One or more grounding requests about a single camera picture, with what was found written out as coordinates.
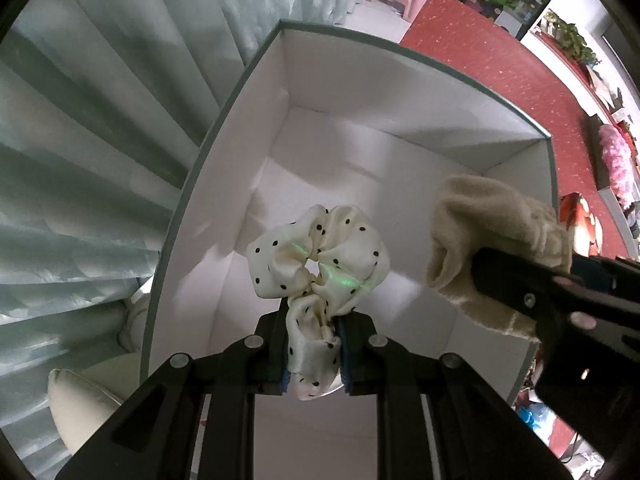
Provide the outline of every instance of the red item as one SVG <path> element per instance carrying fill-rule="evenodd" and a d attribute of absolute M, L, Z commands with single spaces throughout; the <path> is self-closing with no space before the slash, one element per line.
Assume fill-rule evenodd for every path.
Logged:
<path fill-rule="evenodd" d="M 618 129 L 618 131 L 620 132 L 620 135 L 622 135 L 622 138 L 625 139 L 625 142 L 629 146 L 629 149 L 631 150 L 631 159 L 633 160 L 635 165 L 636 157 L 638 156 L 638 150 L 636 150 L 636 144 L 634 143 L 634 140 L 631 138 L 631 134 L 629 134 L 629 132 L 626 131 L 624 128 L 621 128 L 618 124 L 616 124 L 616 128 Z"/>
<path fill-rule="evenodd" d="M 560 221 L 570 234 L 574 253 L 598 256 L 602 252 L 596 234 L 597 218 L 580 193 L 569 193 L 560 199 Z"/>
<path fill-rule="evenodd" d="M 587 115 L 537 57 L 511 34 L 457 0 L 427 0 L 400 44 L 473 77 L 546 128 L 553 136 L 560 196 L 578 191 L 585 197 L 602 223 L 604 256 L 628 255 L 596 188 L 587 145 Z"/>
<path fill-rule="evenodd" d="M 557 458 L 560 458 L 568 449 L 569 444 L 574 439 L 574 435 L 575 431 L 567 426 L 564 420 L 556 416 L 551 437 L 549 437 L 549 449 Z"/>

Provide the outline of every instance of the polka dot scrunchie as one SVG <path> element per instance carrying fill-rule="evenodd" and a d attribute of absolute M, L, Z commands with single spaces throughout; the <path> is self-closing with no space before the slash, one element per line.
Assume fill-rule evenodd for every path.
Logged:
<path fill-rule="evenodd" d="M 289 298 L 291 384 L 301 400 L 340 386 L 341 341 L 332 319 L 353 310 L 389 272 L 378 232 L 356 206 L 315 205 L 297 221 L 265 232 L 247 249 L 260 298 Z M 314 275 L 306 261 L 318 263 Z"/>

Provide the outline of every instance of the pink fluffy object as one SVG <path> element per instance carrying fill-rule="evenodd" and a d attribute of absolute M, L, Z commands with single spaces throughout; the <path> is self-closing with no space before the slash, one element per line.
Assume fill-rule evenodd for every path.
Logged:
<path fill-rule="evenodd" d="M 634 201 L 632 189 L 634 174 L 631 166 L 631 150 L 620 132 L 610 124 L 603 124 L 598 133 L 602 146 L 602 160 L 609 170 L 609 182 L 618 197 L 622 209 Z"/>

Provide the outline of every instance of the white box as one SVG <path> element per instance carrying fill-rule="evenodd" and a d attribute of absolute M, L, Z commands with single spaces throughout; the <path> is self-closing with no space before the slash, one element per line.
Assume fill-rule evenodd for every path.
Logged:
<path fill-rule="evenodd" d="M 382 235 L 392 266 L 358 309 L 410 351 L 459 353 L 503 398 L 512 395 L 530 345 L 474 325 L 424 284 L 431 209 L 455 173 L 498 178 L 557 205 L 550 136 L 505 99 L 388 41 L 281 22 L 184 186 L 153 285 L 142 378 L 175 352 L 223 350 L 278 308 L 254 293 L 249 242 L 313 204 L 353 203 Z M 257 479 L 376 477 L 372 397 L 259 396 L 255 420 Z"/>

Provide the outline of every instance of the white floor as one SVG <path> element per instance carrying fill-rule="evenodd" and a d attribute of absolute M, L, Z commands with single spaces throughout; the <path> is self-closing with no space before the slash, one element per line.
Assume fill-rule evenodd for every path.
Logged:
<path fill-rule="evenodd" d="M 362 0 L 352 13 L 347 14 L 341 27 L 400 43 L 410 25 L 393 7 L 379 0 Z"/>

